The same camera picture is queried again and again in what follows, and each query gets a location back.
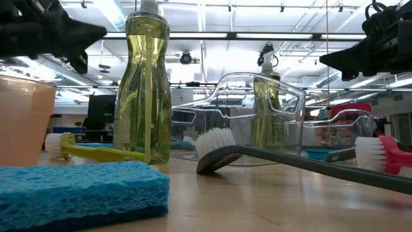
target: scrub brush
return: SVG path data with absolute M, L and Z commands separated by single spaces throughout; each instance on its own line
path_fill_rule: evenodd
M 139 152 L 77 146 L 75 145 L 75 136 L 72 133 L 48 134 L 44 145 L 50 159 L 64 158 L 69 160 L 71 156 L 76 156 L 95 162 L 144 161 L 144 154 Z
M 305 169 L 369 186 L 388 189 L 412 195 L 412 179 L 396 175 L 329 164 L 323 161 L 310 160 L 297 155 L 289 155 L 276 151 L 262 150 L 250 146 L 234 145 L 230 129 L 213 129 L 196 141 L 199 160 L 197 174 L 211 174 L 219 168 L 230 164 L 242 155 L 265 159 L 295 168 Z
M 356 138 L 358 167 L 398 175 L 401 167 L 412 167 L 412 153 L 401 151 L 392 136 Z

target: pink brush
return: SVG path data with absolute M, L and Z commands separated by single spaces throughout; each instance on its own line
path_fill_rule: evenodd
M 398 175 L 402 167 L 412 168 L 412 153 L 401 151 L 392 136 L 356 138 L 358 167 Z

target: yellow dish soap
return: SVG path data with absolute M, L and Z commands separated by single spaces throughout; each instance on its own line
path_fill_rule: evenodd
M 280 75 L 273 72 L 270 62 L 274 52 L 263 57 L 261 75 L 280 81 Z M 285 140 L 285 120 L 282 118 L 279 103 L 279 84 L 263 78 L 255 78 L 253 110 L 256 116 L 252 119 L 251 143 L 253 147 L 267 150 L 283 150 Z
M 143 0 L 140 11 L 127 17 L 126 37 L 129 60 L 117 95 L 113 146 L 144 153 L 148 164 L 165 164 L 172 124 L 165 69 L 170 26 L 155 0 Z

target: sponge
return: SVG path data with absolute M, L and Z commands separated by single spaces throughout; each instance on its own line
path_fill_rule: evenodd
M 0 231 L 73 231 L 163 216 L 169 177 L 138 161 L 0 167 Z

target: red object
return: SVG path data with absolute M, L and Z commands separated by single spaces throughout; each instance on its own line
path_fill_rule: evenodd
M 372 108 L 371 105 L 368 103 L 352 103 L 352 104 L 345 104 L 345 105 L 340 105 L 340 106 L 332 106 L 332 114 L 331 117 L 336 116 L 340 111 L 343 110 L 364 110 L 371 112 Z
M 386 173 L 398 175 L 401 167 L 412 168 L 412 153 L 401 151 L 392 136 L 379 136 L 385 149 Z

